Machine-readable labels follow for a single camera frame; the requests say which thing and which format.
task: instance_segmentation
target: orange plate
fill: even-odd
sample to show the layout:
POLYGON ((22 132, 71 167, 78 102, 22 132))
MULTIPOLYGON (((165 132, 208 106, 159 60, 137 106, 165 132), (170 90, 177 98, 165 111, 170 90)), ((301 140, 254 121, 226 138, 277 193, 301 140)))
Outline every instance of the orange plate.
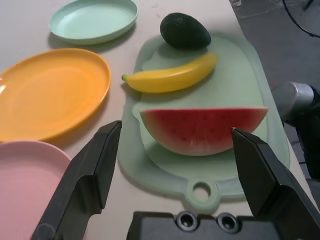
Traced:
POLYGON ((111 83, 107 63, 77 48, 33 56, 1 78, 0 142, 43 141, 74 128, 102 103, 111 83))

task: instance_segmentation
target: light green cutting board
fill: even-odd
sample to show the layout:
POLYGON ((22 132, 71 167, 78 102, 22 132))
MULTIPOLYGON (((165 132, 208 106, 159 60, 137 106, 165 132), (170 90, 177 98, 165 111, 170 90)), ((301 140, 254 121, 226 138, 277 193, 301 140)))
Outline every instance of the light green cutting board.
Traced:
POLYGON ((193 88, 166 93, 127 92, 118 159, 123 171, 151 190, 178 196, 193 210, 212 212, 222 199, 239 199, 241 188, 233 150, 210 156, 183 156, 158 144, 139 115, 142 109, 266 106, 269 112, 253 132, 268 142, 285 166, 290 165, 287 138, 272 98, 259 57, 243 38, 211 33, 205 50, 181 51, 167 45, 161 36, 147 41, 140 50, 135 72, 183 65, 207 52, 218 54, 214 72, 193 88), (206 185, 207 200, 194 194, 206 185))

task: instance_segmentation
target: yellow banana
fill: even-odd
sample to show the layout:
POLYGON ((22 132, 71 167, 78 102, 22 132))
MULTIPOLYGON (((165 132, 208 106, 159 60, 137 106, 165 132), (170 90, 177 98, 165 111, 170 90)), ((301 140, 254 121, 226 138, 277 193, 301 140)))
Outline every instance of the yellow banana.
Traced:
POLYGON ((140 71, 133 75, 123 75, 122 80, 139 92, 167 93, 197 84, 209 75, 217 61, 216 54, 207 53, 182 66, 140 71))

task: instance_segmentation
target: table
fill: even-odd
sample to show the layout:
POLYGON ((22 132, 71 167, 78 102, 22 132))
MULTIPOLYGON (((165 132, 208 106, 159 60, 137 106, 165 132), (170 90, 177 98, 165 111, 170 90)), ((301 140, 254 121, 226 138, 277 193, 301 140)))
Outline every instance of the table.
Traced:
MULTIPOLYGON (((0 72, 10 65, 50 49, 74 47, 50 34, 52 14, 67 0, 11 0, 0 3, 0 72)), ((121 75, 133 72, 141 46, 160 34, 160 22, 169 13, 181 12, 195 17, 207 29, 242 36, 229 0, 138 0, 140 8, 136 26, 122 38, 98 46, 84 47, 100 54, 111 69, 112 84, 105 103, 97 113, 63 139, 50 143, 74 157, 92 138, 98 128, 122 118, 125 92, 121 75)), ((290 147, 290 170, 315 204, 297 158, 290 147)), ((87 240, 125 240, 134 211, 156 211, 177 214, 183 210, 179 200, 151 194, 128 182, 115 167, 106 207, 88 224, 87 240)), ((246 201, 222 203, 214 215, 229 212, 251 215, 246 201)))

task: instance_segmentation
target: dark green avocado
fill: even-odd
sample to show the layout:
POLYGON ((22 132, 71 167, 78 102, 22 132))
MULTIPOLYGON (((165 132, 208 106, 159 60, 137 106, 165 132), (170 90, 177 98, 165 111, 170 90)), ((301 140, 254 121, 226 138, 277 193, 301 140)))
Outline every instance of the dark green avocado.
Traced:
POLYGON ((211 43, 207 29, 192 16, 175 12, 166 16, 160 24, 163 39, 172 47, 197 50, 211 43))

